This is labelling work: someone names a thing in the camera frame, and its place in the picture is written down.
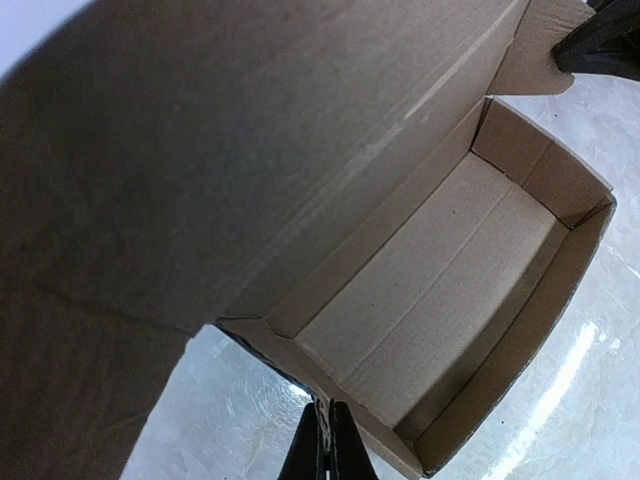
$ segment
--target cardboard box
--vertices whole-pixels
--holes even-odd
[[[511,132],[504,115],[522,120],[497,104],[483,129],[498,133],[481,132],[474,155],[523,190],[467,156],[486,93],[571,83],[549,49],[592,14],[581,1],[254,3],[95,2],[2,79],[3,478],[115,478],[188,337],[216,319],[293,379],[351,399],[405,474],[432,472],[531,358],[586,268],[612,208],[604,184],[535,128]],[[511,159],[540,144],[528,176]],[[494,196],[461,188],[467,175]],[[479,210],[456,192],[477,195]],[[448,216],[455,205],[464,221]],[[520,215],[531,220],[522,244],[507,228]],[[427,249],[434,218],[456,228]],[[504,248],[487,244],[494,227]],[[409,268],[421,264],[450,275]],[[483,272],[501,278],[487,292]],[[423,306],[434,278],[444,293]],[[367,320],[358,302],[371,291],[398,299],[364,304],[379,329],[331,343]],[[474,302],[482,311],[454,338],[446,318]],[[418,317],[388,323],[413,307],[443,315],[433,358],[416,355],[434,338],[409,331]],[[409,333],[406,351],[384,342]],[[371,365],[407,368],[384,395],[351,374],[378,344]],[[426,360],[429,375],[399,391]]]

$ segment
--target black plastic tool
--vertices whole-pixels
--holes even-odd
[[[333,400],[326,428],[316,405],[305,407],[278,480],[326,480],[327,472],[330,480],[378,480],[349,407]]]
[[[596,14],[553,47],[563,72],[640,81],[640,0],[591,0]]]

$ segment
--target brown cardboard box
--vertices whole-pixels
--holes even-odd
[[[591,13],[579,0],[81,12],[0,86],[0,476],[115,478],[187,338],[216,319],[351,399],[407,475],[438,468],[543,341],[612,208],[497,104],[467,154],[487,92],[567,88],[549,48]],[[445,225],[446,241],[428,237]],[[384,301],[362,304],[370,292]],[[369,308],[368,339],[332,343]],[[402,364],[392,390],[364,357],[387,376]]]

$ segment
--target open cardboard box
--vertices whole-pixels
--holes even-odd
[[[3,478],[117,478],[216,319],[433,473],[569,301],[608,187],[499,103],[469,150],[587,6],[253,3],[95,2],[3,78]]]

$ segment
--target glossy white surface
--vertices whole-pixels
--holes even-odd
[[[83,4],[0,2],[0,77]],[[640,84],[582,76],[564,95],[509,101],[611,182],[618,209],[540,354],[436,479],[637,479]],[[122,479],[275,479],[306,401],[208,327],[189,344]],[[375,465],[381,479],[402,478]]]

